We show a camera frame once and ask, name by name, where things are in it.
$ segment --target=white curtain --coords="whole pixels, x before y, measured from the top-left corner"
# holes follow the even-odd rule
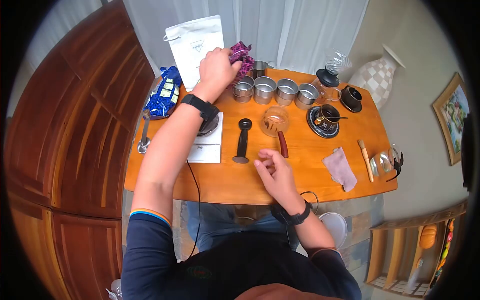
[[[124,0],[156,77],[175,65],[165,29],[219,14],[226,47],[252,44],[251,56],[276,69],[315,73],[324,51],[349,54],[368,0]]]

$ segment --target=wooden brush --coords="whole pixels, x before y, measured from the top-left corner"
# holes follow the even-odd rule
[[[367,165],[368,178],[370,179],[370,182],[373,182],[372,167],[370,167],[370,160],[368,159],[367,149],[365,149],[365,143],[363,140],[358,140],[358,142],[361,148],[361,153],[363,154],[363,159],[365,159],[365,164]]]

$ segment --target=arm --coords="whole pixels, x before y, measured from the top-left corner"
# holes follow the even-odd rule
[[[229,49],[216,48],[200,63],[202,82],[192,91],[214,103],[240,69]],[[180,104],[153,137],[138,174],[123,258],[125,299],[157,299],[177,263],[171,230],[173,186],[203,122],[200,112]]]
[[[200,62],[201,82],[192,94],[210,103],[217,100],[241,67],[241,61],[230,65],[230,52],[228,48],[216,48],[207,53],[206,58]],[[173,186],[202,122],[196,108],[180,104],[158,130],[138,173],[132,211],[148,209],[172,220]]]
[[[258,156],[267,159],[264,162],[254,161],[267,192],[289,215],[302,214],[305,211],[305,201],[297,192],[292,167],[278,151],[272,149],[262,149]],[[310,256],[321,249],[335,248],[332,235],[313,212],[302,224],[296,225],[295,230]]]

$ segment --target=hand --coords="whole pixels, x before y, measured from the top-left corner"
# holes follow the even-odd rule
[[[205,102],[215,103],[240,71],[241,61],[230,65],[228,56],[231,54],[232,51],[229,48],[215,48],[207,53],[200,62],[200,82],[195,86],[192,94]]]
[[[262,149],[258,156],[267,158],[264,162],[260,160],[253,162],[267,192],[289,215],[302,214],[305,211],[305,201],[297,192],[293,169],[287,160],[272,149]]]

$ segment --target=framed painting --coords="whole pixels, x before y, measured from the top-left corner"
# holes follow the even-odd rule
[[[453,166],[462,159],[463,119],[470,113],[467,90],[458,73],[455,73],[450,84],[432,106],[444,133],[450,165]]]

